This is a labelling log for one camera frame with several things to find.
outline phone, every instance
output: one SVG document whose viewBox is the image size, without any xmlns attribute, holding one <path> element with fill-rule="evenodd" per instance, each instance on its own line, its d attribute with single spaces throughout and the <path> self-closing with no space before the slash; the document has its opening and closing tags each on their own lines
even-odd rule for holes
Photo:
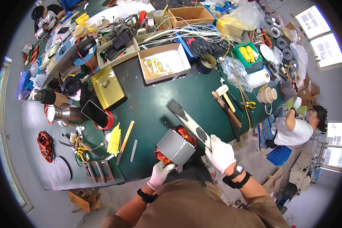
<svg viewBox="0 0 342 228">
<path fill-rule="evenodd" d="M 57 32 L 57 34 L 64 34 L 65 32 L 68 31 L 69 28 L 70 28 L 70 27 L 62 27 L 62 28 Z"/>
<path fill-rule="evenodd" d="M 81 110 L 82 114 L 84 114 L 87 118 L 89 118 L 92 122 L 97 125 L 105 128 L 109 121 L 109 116 L 105 111 L 103 111 L 100 107 L 98 107 L 94 102 L 88 100 L 85 106 Z"/>
</svg>

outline window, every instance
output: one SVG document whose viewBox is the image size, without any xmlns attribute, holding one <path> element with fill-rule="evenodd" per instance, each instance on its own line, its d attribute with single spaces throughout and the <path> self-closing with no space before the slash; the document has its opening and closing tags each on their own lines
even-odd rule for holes
<svg viewBox="0 0 342 228">
<path fill-rule="evenodd" d="M 318 56 L 319 70 L 342 66 L 342 52 L 337 39 L 318 8 L 311 6 L 294 15 L 304 30 L 314 55 Z"/>
<path fill-rule="evenodd" d="M 0 159 L 1 164 L 4 168 L 4 173 L 18 204 L 23 208 L 24 212 L 28 213 L 33 209 L 33 206 L 25 195 L 24 190 L 20 185 L 19 179 L 15 173 L 14 166 L 10 159 L 10 153 L 5 133 L 4 98 L 10 63 L 11 59 L 5 57 L 3 66 L 0 71 Z"/>
<path fill-rule="evenodd" d="M 340 170 L 342 168 L 342 123 L 328 123 L 327 142 L 324 165 L 327 168 Z"/>
</svg>

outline copper wire coil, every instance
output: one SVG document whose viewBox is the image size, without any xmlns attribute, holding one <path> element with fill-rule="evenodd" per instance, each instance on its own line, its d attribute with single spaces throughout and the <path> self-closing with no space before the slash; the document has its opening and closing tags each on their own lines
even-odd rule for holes
<svg viewBox="0 0 342 228">
<path fill-rule="evenodd" d="M 186 128 L 182 125 L 178 125 L 176 127 L 173 127 L 173 130 L 176 131 L 179 135 L 181 135 L 186 141 L 188 141 L 191 145 L 196 147 L 196 144 L 198 143 L 198 139 L 192 137 L 189 132 L 187 132 Z M 172 164 L 173 162 L 168 159 L 165 155 L 163 155 L 160 150 L 156 147 L 154 152 L 155 157 L 165 163 L 165 165 Z"/>
</svg>

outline white glove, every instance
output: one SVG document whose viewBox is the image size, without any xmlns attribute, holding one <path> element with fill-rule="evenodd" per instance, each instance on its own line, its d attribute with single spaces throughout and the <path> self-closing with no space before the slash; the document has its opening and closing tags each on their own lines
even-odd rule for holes
<svg viewBox="0 0 342 228">
<path fill-rule="evenodd" d="M 50 21 L 49 25 L 48 25 L 48 30 L 50 30 L 51 28 L 53 28 L 55 26 L 56 23 L 56 19 L 53 19 Z"/>
<path fill-rule="evenodd" d="M 152 176 L 147 182 L 147 185 L 156 191 L 166 180 L 167 175 L 171 170 L 175 168 L 175 164 L 165 165 L 162 161 L 159 161 L 153 166 Z"/>
<path fill-rule="evenodd" d="M 296 110 L 298 110 L 301 105 L 302 105 L 302 99 L 300 97 L 297 97 L 292 106 L 295 107 Z"/>
<path fill-rule="evenodd" d="M 230 144 L 222 142 L 217 136 L 210 136 L 212 153 L 210 149 L 205 147 L 205 154 L 211 161 L 211 163 L 217 168 L 221 173 L 236 160 L 234 159 L 234 151 Z"/>
</svg>

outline concrete floor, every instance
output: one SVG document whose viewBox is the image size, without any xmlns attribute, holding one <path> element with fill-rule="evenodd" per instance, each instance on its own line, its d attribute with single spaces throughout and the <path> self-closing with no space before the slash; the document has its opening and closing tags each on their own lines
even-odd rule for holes
<svg viewBox="0 0 342 228">
<path fill-rule="evenodd" d="M 271 162 L 265 159 L 265 157 L 261 156 L 257 151 L 257 141 L 251 139 L 247 145 L 238 150 L 234 150 L 235 158 L 237 162 L 242 162 L 245 170 L 253 175 L 253 177 L 263 184 L 268 175 L 273 175 L 276 171 L 276 166 Z M 282 166 L 283 168 L 283 177 L 280 185 L 280 189 L 283 189 L 288 183 L 290 169 L 294 165 L 297 157 L 304 147 L 299 149 L 292 149 L 292 153 L 287 160 L 287 162 Z M 268 154 L 272 149 L 268 149 L 264 151 L 263 154 Z M 234 202 L 238 199 L 241 199 L 244 202 L 242 194 L 238 189 L 232 189 L 225 183 L 223 183 L 222 178 L 224 175 L 219 171 L 216 171 L 216 178 L 214 182 L 217 184 L 219 189 L 221 190 L 221 198 L 222 200 L 228 204 L 229 202 L 234 204 Z M 121 208 L 125 203 L 130 201 L 137 193 L 137 190 L 146 185 L 147 181 L 150 177 L 145 178 L 143 180 L 138 180 L 130 183 L 126 183 L 123 185 L 115 185 L 108 188 L 100 189 L 99 193 L 101 193 L 101 202 L 104 207 L 98 209 L 91 213 L 91 215 L 85 216 L 85 221 L 81 221 L 78 227 L 82 228 L 90 228 L 90 227 L 99 227 L 101 224 L 101 220 L 109 215 L 115 214 L 119 208 Z"/>
</svg>

